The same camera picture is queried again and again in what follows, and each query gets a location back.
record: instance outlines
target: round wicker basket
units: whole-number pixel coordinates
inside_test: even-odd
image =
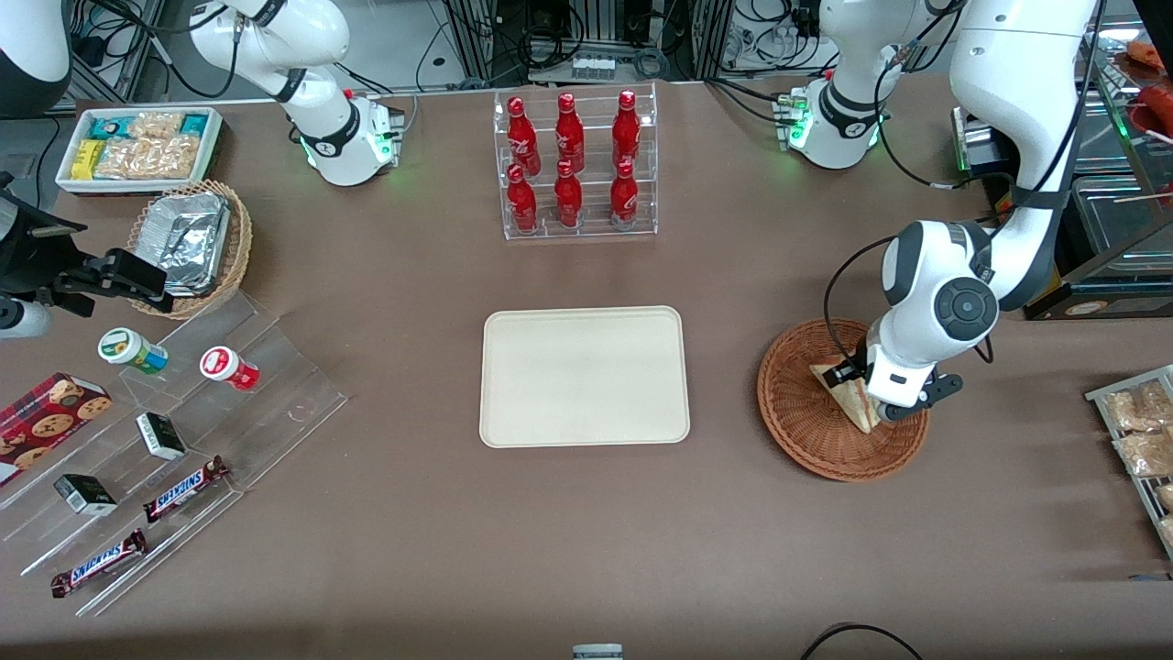
[[[196,192],[216,192],[232,204],[228,236],[224,238],[224,254],[221,257],[219,272],[216,274],[216,287],[212,288],[211,293],[199,298],[175,298],[175,305],[170,313],[163,313],[137,300],[130,300],[130,304],[143,313],[185,320],[204,308],[219,306],[240,287],[240,280],[244,279],[244,272],[249,267],[249,250],[252,247],[252,220],[249,218],[249,209],[244,207],[240,197],[231,188],[218,181],[201,181],[168,190],[164,196],[194,195]],[[130,238],[127,240],[127,249],[130,251],[134,251],[135,244],[138,241],[138,232],[142,230],[143,219],[149,209],[150,204],[147,204],[147,207],[138,213],[138,220],[130,229]]]
[[[845,346],[867,333],[856,320],[832,320]],[[807,320],[782,333],[758,370],[758,408],[774,441],[807,470],[840,482],[887,477],[916,456],[929,430],[921,411],[865,434],[843,415],[811,373],[811,366],[835,362],[839,351],[823,320]]]

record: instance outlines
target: snickers bar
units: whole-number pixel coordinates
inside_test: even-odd
[[[80,588],[86,580],[108,571],[123,559],[135,554],[147,554],[147,537],[143,536],[142,530],[135,530],[130,532],[130,536],[126,540],[110,550],[107,550],[73,571],[55,576],[53,583],[49,585],[53,590],[53,598],[65,598],[74,590]]]
[[[143,510],[147,512],[147,522],[157,523],[161,518],[183,506],[185,502],[196,497],[196,494],[206,489],[212,482],[224,475],[228,475],[228,467],[224,465],[219,456],[212,458],[190,477],[158,496],[155,502],[144,504]]]

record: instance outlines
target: brown table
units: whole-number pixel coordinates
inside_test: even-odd
[[[911,465],[867,485],[809,475],[758,417],[764,351],[820,313],[857,246],[988,206],[880,150],[848,171],[781,154],[701,84],[659,94],[659,236],[558,246],[501,236],[491,93],[425,97],[402,166],[354,189],[305,165],[276,104],[223,106],[219,178],[256,223],[244,287],[354,399],[97,619],[0,553],[0,656],[549,659],[615,640],[632,660],[796,658],[856,620],[927,658],[1168,658],[1173,585],[1126,581],[1167,563],[1082,394],[1171,362],[1173,324],[1006,314],[994,367],[949,363],[965,392]],[[901,82],[888,125],[914,170],[945,176],[951,103],[941,77]],[[142,203],[62,195],[56,211],[100,251]],[[838,313],[883,311],[877,270],[874,254],[845,275]],[[481,444],[486,317],[643,304],[684,318],[687,440]],[[0,401],[53,370],[113,379],[106,328],[171,326],[121,300],[56,318],[0,345]]]

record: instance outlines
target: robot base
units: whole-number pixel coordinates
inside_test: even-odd
[[[316,154],[301,140],[310,164],[334,185],[358,185],[399,164],[404,145],[404,115],[392,115],[386,106],[352,98],[359,110],[359,129],[335,156]]]
[[[786,121],[778,127],[778,145],[781,150],[794,150],[811,162],[827,169],[846,169],[863,158],[880,138],[879,129],[870,135],[843,137],[839,129],[827,121],[819,110],[819,95],[827,86],[826,80],[815,80],[806,87],[795,87],[791,94],[773,102],[774,118]]]

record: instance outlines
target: red bottle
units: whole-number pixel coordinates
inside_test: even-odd
[[[554,184],[554,195],[558,198],[558,222],[567,229],[577,229],[582,224],[583,186],[578,183],[569,158],[558,161],[558,181]]]
[[[526,116],[526,103],[514,96],[506,107],[509,110],[509,150],[514,162],[524,168],[526,176],[535,177],[542,171],[542,158],[537,155],[537,132]]]
[[[619,91],[619,114],[615,115],[611,125],[611,140],[615,144],[611,159],[616,168],[623,158],[636,162],[639,155],[639,117],[636,116],[636,93],[630,89]]]
[[[631,158],[623,158],[616,168],[619,176],[611,183],[611,224],[621,231],[631,229],[636,223],[636,197],[639,195],[639,185],[632,178],[635,166]]]
[[[575,95],[558,94],[558,123],[554,127],[558,141],[558,158],[569,158],[575,173],[586,165],[586,142],[583,120],[575,111]]]
[[[520,164],[510,163],[506,173],[509,176],[506,196],[509,197],[509,211],[517,224],[517,231],[533,233],[537,231],[537,197],[534,196],[534,188],[526,181],[526,172]]]

